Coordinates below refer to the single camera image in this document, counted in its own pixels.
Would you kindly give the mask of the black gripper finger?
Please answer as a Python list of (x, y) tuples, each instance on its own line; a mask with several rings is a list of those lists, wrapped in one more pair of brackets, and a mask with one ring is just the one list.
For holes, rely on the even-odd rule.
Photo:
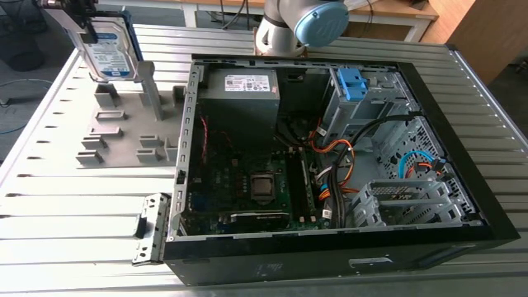
[(89, 17), (81, 17), (81, 28), (83, 28), (83, 33), (81, 33), (83, 42), (97, 43), (99, 38)]

